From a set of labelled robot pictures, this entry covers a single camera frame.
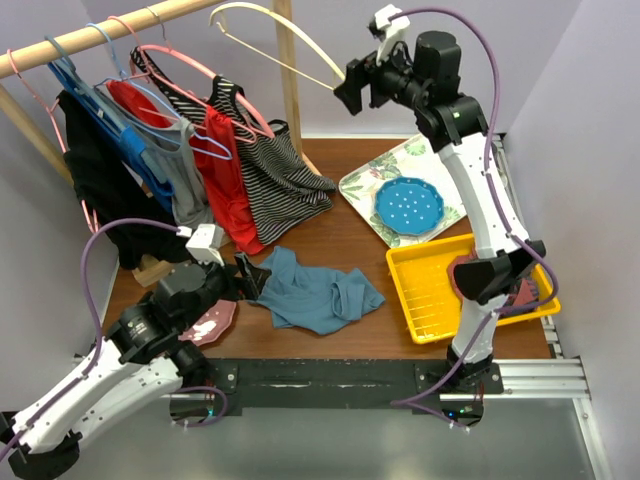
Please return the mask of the striped tank top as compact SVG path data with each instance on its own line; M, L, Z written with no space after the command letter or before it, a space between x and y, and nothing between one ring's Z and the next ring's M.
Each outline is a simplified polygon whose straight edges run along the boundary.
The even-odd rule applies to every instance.
M223 121L232 129L239 156L242 183L255 224L260 250L288 230L332 208L329 195L334 182L314 173L296 152L288 124L268 123L272 136L253 133L257 118L240 100L242 87L221 75L212 79L208 99L188 94L159 69L150 55L136 47L130 65L150 74L151 81L181 116L205 127L218 129Z

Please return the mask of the cream hanger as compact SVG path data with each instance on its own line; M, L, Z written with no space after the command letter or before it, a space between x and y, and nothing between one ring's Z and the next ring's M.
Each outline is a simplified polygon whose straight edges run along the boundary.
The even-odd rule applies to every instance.
M233 34L229 29L226 12L231 10L247 10L261 14L270 18L276 29L276 40L278 54L276 56L259 49L258 47L242 40ZM345 79L344 70L321 48L306 32L304 32L292 20L286 18L283 14L277 13L272 9L247 1L233 1L224 3L216 7L209 14L208 25L216 27L226 38L238 43L248 50L268 59L277 64L283 73L292 73L298 77L304 78L312 83L334 91L334 89ZM295 40L298 39L304 43L332 72L333 83L329 84L312 75L309 75L297 68Z

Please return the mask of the red tank top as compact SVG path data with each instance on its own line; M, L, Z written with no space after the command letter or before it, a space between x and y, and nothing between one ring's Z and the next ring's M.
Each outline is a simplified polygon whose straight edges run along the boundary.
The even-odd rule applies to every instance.
M160 128L173 124L169 119L148 113L147 109L153 109L154 106L144 98L143 93L131 86L109 82L107 89L121 107L139 120ZM202 107L196 103L194 107L198 119L193 123L205 128L198 132L225 145L232 155L230 161L223 161L200 152L194 153L195 165L203 178L214 218L239 250L250 255L257 254L264 249L264 245L258 239L243 183L232 120L211 106Z

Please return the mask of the pink hanger with striped top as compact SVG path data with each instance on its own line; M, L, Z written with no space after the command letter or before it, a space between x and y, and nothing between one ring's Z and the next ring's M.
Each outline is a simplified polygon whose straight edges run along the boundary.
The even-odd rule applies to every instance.
M153 69L153 67L149 64L149 62L147 61L147 57L145 56L145 52L147 50L150 51L156 51L159 53L163 53L166 55L169 55L171 57L174 57L175 59L189 65L190 67L192 67L193 69L199 71L200 73L204 74L206 77L208 77L211 80L214 80L217 75L210 70L208 67L204 66L203 64L201 64L200 62L194 60L193 58L176 51L175 49L170 48L169 46L160 46L160 45L155 45L155 44L146 44L146 45L142 45L140 43L140 39L139 36L137 34L137 32L133 29L133 27L131 25L129 25L127 22L125 22L122 18L118 17L118 16L114 16L111 15L108 17L109 20L114 20L117 21L118 23L120 23L122 26L124 26L134 37L134 39L136 40L137 44L138 44L138 50L141 53L141 56L143 58L143 61L145 62L145 66L147 67L147 73L149 75L154 75L156 73L156 71ZM235 99L238 103L240 103L244 109L246 110L246 112L248 114L250 114L252 116L253 119L255 119L257 121L257 124L259 125L259 127L256 127L254 125L254 123L249 119L248 116L244 116L244 120L245 123L244 124L240 124L240 123L236 123L237 126L240 126L242 128L245 128L246 130L248 130L249 132L252 132L254 134L260 134L263 135L267 138L274 138L275 134L273 132L273 130L270 128L268 122L262 117L262 115L260 114L260 112L241 94L241 93L236 93L235 94Z

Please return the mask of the grey tank top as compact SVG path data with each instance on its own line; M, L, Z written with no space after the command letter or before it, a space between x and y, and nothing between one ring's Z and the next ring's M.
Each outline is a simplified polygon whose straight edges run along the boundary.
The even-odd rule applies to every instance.
M143 127L140 135L148 153L144 163L158 185L169 192L174 220L179 226L196 229L213 224L214 214L189 142L193 133L192 124L182 119L167 128Z

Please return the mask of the light blue hanger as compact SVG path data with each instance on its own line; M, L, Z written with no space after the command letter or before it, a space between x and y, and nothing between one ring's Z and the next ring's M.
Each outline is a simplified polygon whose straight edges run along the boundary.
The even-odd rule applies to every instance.
M92 27L94 29L96 29L98 32L101 33L101 35L107 40L107 44L109 45L110 49L111 49L111 58L112 61L115 65L115 67L118 69L118 73L119 73L119 77L106 77L103 81L97 83L94 85L95 88L97 88L98 86L102 86L102 85L107 85L109 82L116 82L117 84L125 84L125 85L129 85L132 88L136 89L139 92L143 93L143 96L145 99L147 99L153 106L153 109L147 109L147 112L159 117L163 117L166 119L171 119L171 120L176 120L178 122L183 120L183 117L181 117L179 115L178 112L176 112L169 104L167 104L164 100L162 100L158 95L156 95L153 91L147 89L146 87L135 83L132 81L133 77L125 77L125 71L120 63L120 61L117 58L117 54L115 51L115 47L113 44L113 40L111 39L111 37L106 33L106 31L102 28L99 27L97 24L89 22L86 24L86 27ZM166 110L169 111L168 115L165 114L161 114L156 108L156 104L153 103L149 98L148 95L150 95L152 98L154 98L157 102L159 102ZM194 124L192 122L190 122L190 126L192 127L192 132L191 135L193 137L195 137L198 140L202 140L202 141L206 141L210 144L212 144L214 147L217 147L218 149L221 150L221 153L214 153L211 152L209 150L203 150L203 149L198 149L196 148L196 151L203 153L205 155L223 160L223 161L230 161L232 159L232 155L231 155L231 151L223 144L221 144L220 142L217 142L216 140L208 137L208 136L204 136L201 135L198 130L205 130L205 128L201 125L197 125Z

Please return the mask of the floral serving tray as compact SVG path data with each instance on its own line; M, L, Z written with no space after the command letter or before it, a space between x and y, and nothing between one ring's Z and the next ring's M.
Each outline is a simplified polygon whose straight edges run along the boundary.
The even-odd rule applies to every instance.
M432 184L444 200L444 217L431 232L401 235L385 226L374 210L375 194L387 181L419 178ZM453 179L428 141L415 135L344 176L339 191L390 248L428 242L466 217Z

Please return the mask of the pink hanger with black top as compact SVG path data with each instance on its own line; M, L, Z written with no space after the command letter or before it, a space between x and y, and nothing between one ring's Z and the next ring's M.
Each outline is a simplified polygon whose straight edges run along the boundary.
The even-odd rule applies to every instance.
M1 109L7 114L9 119L18 127L24 136L35 146L35 148L45 157L45 159L54 167L54 169L65 179L71 186L74 185L71 173L66 166L63 154L68 151L67 145L62 136L61 129L55 116L55 110L59 105L59 101L55 100L53 104L48 105L38 92L29 84L18 69L16 61L13 58L13 51L6 51L9 66L15 76L18 77L22 85L30 93L31 97L46 112L52 125L58 147L54 147L53 143L47 136L35 125L28 114L16 103L11 95L1 92Z

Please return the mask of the maroon tank top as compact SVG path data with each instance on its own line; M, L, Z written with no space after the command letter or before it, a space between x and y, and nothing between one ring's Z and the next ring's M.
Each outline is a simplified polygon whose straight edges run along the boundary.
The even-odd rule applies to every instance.
M467 261L474 260L477 257L474 249L467 255L459 255L453 259L453 261L447 267L447 274L451 284L451 288L460 302L463 301L463 295L460 292L456 280L454 278L454 268L466 263ZM516 284L509 290L507 300L504 304L505 307L521 307L532 302L539 300L539 288L536 281L531 275L524 278L520 278Z

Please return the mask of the wooden clothes rack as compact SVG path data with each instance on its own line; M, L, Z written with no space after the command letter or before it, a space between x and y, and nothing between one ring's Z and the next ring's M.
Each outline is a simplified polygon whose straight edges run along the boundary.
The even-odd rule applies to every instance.
M102 21L98 25L108 33L110 38L118 39L131 33L127 29L128 27L131 27L134 32L140 32L161 22L168 22L220 4L215 1L163 1L148 8L141 8L121 15L122 25L118 25L116 21L111 19ZM281 66L286 121L291 130L293 145L299 153L302 153L296 78L299 72L295 69L294 39L299 38L314 51L318 51L319 48L291 22L292 3L290 1L274 1L270 8L261 7L259 11L276 22L278 45L276 62ZM106 42L99 32L90 27L68 32L59 36L57 41L70 54L82 52ZM58 56L55 48L45 41L18 49L12 56L4 54L1 56L1 77L6 78L17 72L26 72L44 65ZM6 89L1 90L1 111L56 172L67 183L71 183L72 178L63 161L60 149L54 146L42 129ZM159 261L152 256L145 256L141 266L133 271L133 276L141 286L147 287L167 275L171 269L170 263Z

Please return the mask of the grey blue hanger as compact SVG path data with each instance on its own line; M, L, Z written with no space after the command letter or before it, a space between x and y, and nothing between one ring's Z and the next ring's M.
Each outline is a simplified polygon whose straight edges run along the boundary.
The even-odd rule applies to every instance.
M67 52L52 37L46 35L45 40L55 48L59 59L48 63L64 89L71 94L78 103L98 123L99 127L114 141L119 141L121 134L127 129L128 123L112 105L106 96L94 87L89 86L76 71L75 64Z

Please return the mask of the black tank top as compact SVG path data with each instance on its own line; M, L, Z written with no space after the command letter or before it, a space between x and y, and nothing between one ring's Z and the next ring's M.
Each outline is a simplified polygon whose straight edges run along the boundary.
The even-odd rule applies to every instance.
M156 200L146 196L125 168L124 155L99 131L97 122L78 100L61 91L58 105L66 123L64 161L76 196L97 214L98 223L145 218L172 225L173 217ZM145 255L170 263L191 258L184 238L157 227L128 224L114 227L106 235L118 250L120 266L127 270L138 268Z

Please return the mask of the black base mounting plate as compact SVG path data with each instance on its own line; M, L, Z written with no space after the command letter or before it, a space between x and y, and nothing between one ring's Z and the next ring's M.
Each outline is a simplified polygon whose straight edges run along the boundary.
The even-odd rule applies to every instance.
M228 399L228 416L245 409L390 409L429 390L451 360L241 359L210 361L209 384ZM435 392L414 400L454 420L479 419L486 395L504 391L497 363L478 372L460 367Z

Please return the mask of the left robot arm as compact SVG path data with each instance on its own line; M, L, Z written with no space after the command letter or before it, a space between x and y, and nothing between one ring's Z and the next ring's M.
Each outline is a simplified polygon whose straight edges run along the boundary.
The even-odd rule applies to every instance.
M211 368L183 339L220 300L257 299L271 275L238 253L232 264L180 264L125 309L89 355L40 400L1 415L1 455L19 479L57 479L82 447L164 394L200 390Z

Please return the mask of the pink dotted plate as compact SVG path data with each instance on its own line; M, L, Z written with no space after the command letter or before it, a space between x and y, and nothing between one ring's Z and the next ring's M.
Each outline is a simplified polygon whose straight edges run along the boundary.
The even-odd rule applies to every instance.
M179 339L191 341L196 346L214 343L232 325L237 303L219 300Z

